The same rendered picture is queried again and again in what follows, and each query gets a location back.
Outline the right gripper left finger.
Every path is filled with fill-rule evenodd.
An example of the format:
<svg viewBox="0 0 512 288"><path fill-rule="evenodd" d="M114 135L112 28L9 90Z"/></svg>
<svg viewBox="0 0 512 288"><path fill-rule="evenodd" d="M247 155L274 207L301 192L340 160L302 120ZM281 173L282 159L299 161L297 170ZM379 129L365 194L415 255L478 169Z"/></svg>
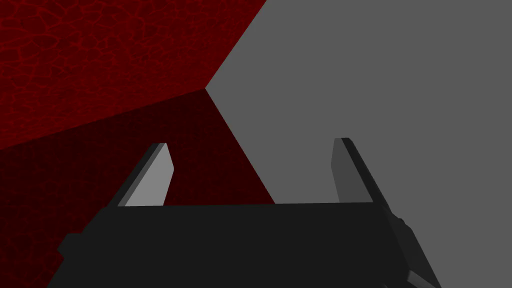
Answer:
<svg viewBox="0 0 512 288"><path fill-rule="evenodd" d="M168 145L152 143L107 206L163 206L173 173Z"/></svg>

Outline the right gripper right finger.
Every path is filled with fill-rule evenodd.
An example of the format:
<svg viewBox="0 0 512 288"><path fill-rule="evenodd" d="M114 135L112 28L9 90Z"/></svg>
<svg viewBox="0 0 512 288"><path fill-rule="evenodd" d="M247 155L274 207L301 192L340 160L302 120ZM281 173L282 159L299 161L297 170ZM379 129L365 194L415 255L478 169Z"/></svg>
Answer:
<svg viewBox="0 0 512 288"><path fill-rule="evenodd" d="M350 138L334 139L331 170L339 202L386 204L384 195Z"/></svg>

